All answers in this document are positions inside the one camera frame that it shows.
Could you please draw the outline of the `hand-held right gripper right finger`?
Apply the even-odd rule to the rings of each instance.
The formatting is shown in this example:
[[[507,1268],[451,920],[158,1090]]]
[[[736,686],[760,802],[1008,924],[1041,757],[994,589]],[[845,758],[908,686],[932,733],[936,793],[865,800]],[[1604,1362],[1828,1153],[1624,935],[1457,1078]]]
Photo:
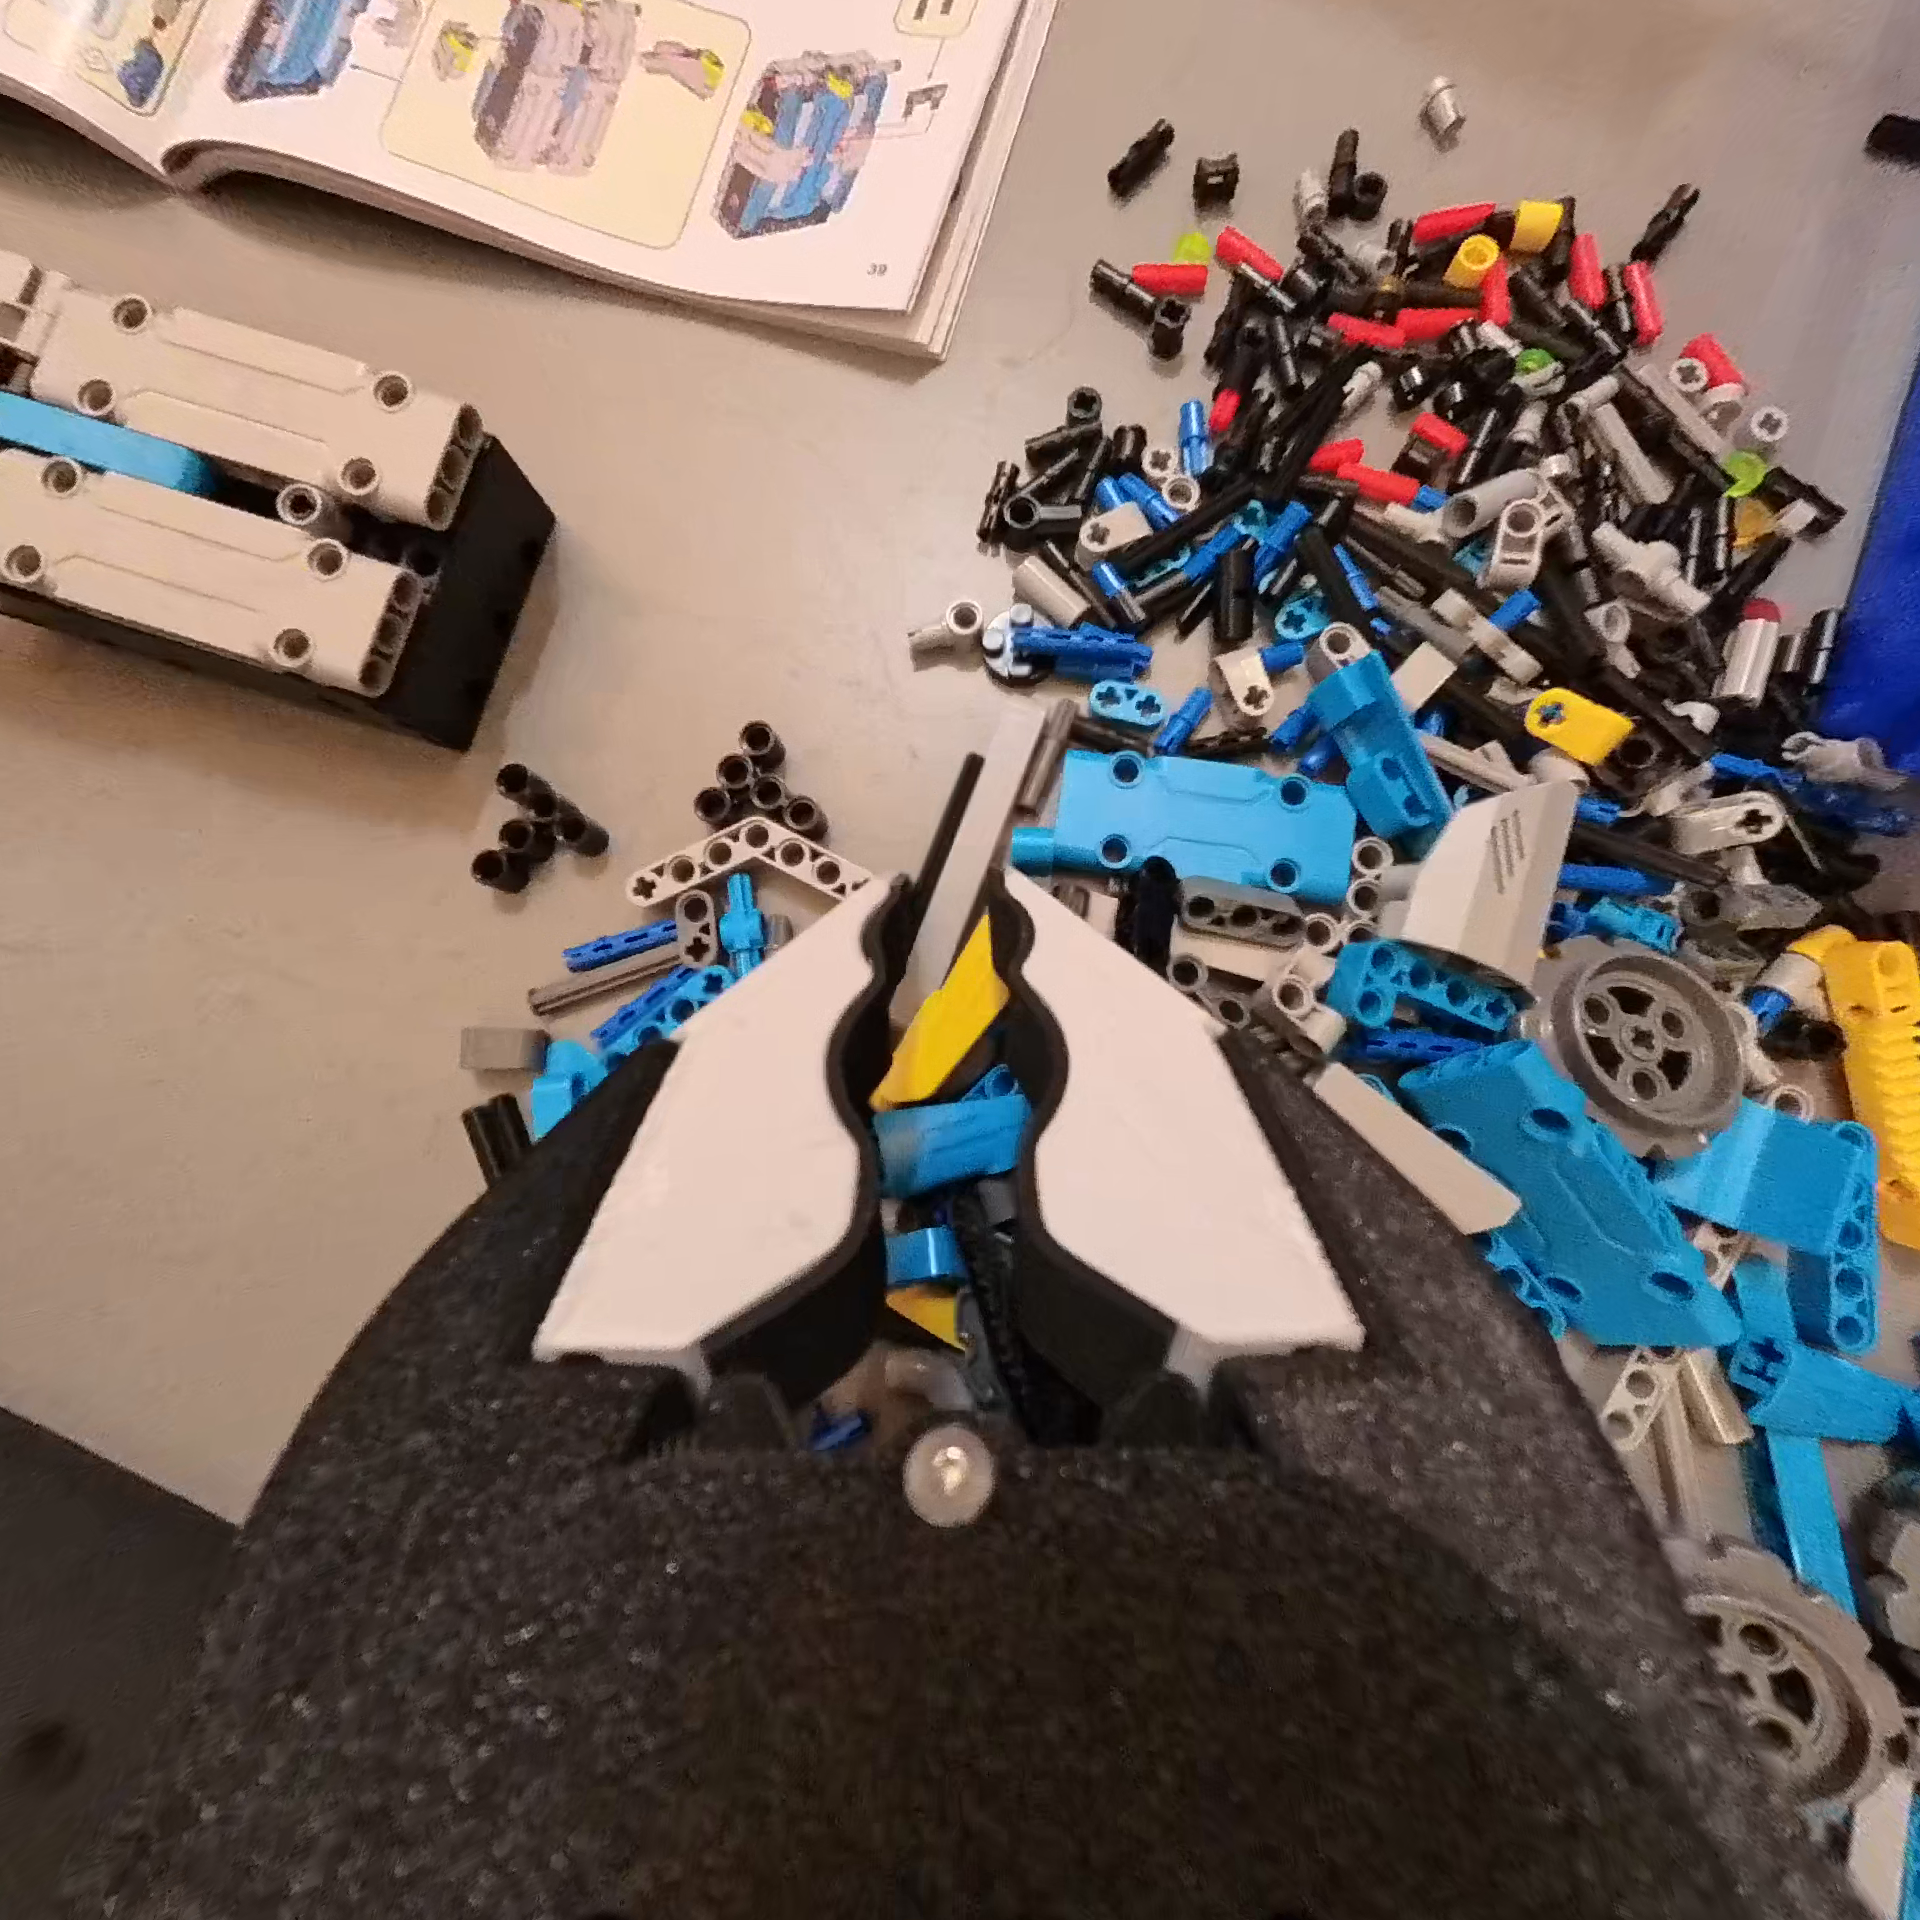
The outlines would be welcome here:
[[[1030,1106],[1014,1313],[1044,1358],[1355,1351],[1362,1322],[1211,1020],[1033,880],[986,896]]]

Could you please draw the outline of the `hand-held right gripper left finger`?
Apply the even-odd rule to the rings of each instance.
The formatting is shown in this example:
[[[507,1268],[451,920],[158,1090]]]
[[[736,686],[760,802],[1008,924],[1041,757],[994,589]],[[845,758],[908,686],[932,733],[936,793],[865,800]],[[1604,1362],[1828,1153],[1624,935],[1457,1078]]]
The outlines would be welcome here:
[[[545,1362],[849,1368],[883,1295],[877,1161],[849,1069],[886,1042],[885,873],[696,1015],[532,1337]]]

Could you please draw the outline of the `grey toy panel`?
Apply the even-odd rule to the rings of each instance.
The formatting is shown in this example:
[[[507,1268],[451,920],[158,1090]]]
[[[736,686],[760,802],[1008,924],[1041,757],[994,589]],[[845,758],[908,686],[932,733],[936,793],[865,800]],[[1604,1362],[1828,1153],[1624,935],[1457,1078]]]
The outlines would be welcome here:
[[[892,1020],[904,1030],[947,980],[977,924],[979,902],[1018,813],[1020,793],[1048,736],[1049,708],[1008,708],[989,746],[966,757],[936,826],[915,886],[917,928],[894,994]]]

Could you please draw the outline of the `grey black toy brick assembly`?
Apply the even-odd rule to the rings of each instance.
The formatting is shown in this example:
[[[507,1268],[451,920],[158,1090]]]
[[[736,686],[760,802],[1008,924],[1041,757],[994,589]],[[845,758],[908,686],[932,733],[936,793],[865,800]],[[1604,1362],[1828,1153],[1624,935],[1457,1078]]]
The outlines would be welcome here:
[[[2,604],[467,752],[555,517],[396,367],[2,263]]]

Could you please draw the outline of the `instruction booklet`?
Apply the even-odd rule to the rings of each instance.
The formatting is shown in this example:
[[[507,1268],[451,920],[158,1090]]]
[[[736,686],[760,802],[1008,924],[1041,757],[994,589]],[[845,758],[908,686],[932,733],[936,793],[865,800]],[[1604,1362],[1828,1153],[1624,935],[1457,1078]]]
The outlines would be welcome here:
[[[1049,2],[4,2],[4,96],[640,294],[942,361]]]

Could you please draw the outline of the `grey angled toy beam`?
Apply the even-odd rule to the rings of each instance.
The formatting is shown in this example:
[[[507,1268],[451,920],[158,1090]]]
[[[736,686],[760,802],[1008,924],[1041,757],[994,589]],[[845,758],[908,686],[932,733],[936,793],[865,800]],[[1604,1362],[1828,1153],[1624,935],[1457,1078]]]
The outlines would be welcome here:
[[[714,831],[688,847],[643,863],[628,876],[624,896],[632,905],[664,914],[692,888],[717,884],[733,873],[787,876],[816,897],[840,902],[873,880],[854,861],[806,839],[802,831],[754,815]]]

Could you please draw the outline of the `black toy connector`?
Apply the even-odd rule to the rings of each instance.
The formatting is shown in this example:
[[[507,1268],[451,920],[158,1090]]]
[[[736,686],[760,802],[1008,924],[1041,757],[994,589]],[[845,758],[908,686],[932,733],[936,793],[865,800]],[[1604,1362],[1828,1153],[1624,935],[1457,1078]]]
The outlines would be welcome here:
[[[523,760],[496,768],[496,793],[513,812],[469,861],[469,878],[493,893],[523,893],[558,855],[602,858],[612,847],[609,826]]]

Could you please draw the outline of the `black angled toy beam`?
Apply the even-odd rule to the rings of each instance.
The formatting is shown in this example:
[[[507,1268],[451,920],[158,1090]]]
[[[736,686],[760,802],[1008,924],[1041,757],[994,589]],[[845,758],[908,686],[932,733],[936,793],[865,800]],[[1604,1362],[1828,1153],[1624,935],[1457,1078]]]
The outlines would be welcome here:
[[[790,783],[787,745],[768,722],[747,722],[731,752],[714,766],[712,778],[691,800],[696,821],[721,831],[747,821],[768,821],[802,834],[816,845],[830,844],[830,821],[820,802]]]

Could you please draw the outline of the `black dimpled pad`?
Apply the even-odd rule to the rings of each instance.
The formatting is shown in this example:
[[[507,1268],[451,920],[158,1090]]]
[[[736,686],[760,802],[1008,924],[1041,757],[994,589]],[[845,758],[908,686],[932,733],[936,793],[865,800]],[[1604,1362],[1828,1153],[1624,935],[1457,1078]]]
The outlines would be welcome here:
[[[2,1415],[2,1916],[60,1913],[202,1646],[233,1525]]]

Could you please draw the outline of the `blue plastic bin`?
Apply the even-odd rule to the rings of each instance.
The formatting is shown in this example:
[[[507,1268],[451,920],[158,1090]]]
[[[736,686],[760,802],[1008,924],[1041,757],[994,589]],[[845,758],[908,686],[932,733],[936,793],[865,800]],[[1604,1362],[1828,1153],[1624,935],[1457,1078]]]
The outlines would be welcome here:
[[[1825,736],[1873,736],[1917,776],[1917,376],[1905,398],[1837,644],[1814,701]]]

